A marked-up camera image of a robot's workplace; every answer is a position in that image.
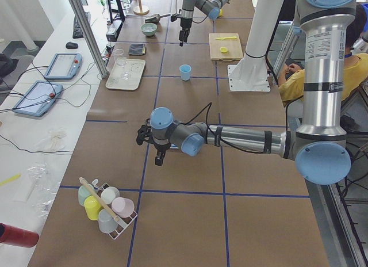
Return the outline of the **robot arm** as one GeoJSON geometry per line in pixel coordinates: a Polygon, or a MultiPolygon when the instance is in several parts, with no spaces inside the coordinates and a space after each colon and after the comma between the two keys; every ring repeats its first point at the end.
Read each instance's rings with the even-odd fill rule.
{"type": "Polygon", "coordinates": [[[210,20],[216,20],[220,14],[220,10],[229,1],[230,0],[183,0],[181,12],[178,15],[181,26],[179,32],[179,45],[182,47],[184,43],[187,43],[195,8],[203,12],[210,20]]]}
{"type": "Polygon", "coordinates": [[[330,185],[351,169],[346,132],[340,126],[343,100],[367,78],[367,55],[351,50],[366,24],[356,0],[296,0],[294,19],[306,34],[305,66],[284,65],[278,90],[284,106],[303,102],[302,124],[294,131],[271,131],[183,123],[165,107],[150,116],[151,136],[162,165],[165,152],[177,146],[195,156],[203,144],[230,146],[254,154],[279,154],[295,161],[308,181],[330,185]]]}

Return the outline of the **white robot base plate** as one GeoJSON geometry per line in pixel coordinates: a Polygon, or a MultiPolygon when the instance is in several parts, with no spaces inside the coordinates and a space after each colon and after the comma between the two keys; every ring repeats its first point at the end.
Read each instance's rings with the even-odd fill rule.
{"type": "Polygon", "coordinates": [[[271,87],[265,64],[258,67],[239,63],[228,65],[227,69],[230,91],[270,92],[271,87]]]}

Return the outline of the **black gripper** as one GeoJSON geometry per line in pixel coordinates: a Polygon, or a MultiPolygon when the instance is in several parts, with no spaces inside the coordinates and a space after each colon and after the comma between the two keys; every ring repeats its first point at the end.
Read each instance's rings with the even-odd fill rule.
{"type": "Polygon", "coordinates": [[[155,165],[160,166],[161,161],[164,161],[166,151],[170,149],[170,142],[168,140],[153,139],[153,143],[157,150],[155,165]]]}
{"type": "Polygon", "coordinates": [[[183,41],[187,43],[187,39],[190,34],[190,28],[192,26],[192,18],[181,17],[180,26],[181,31],[179,33],[179,41],[180,41],[179,45],[183,46],[183,41]]]}

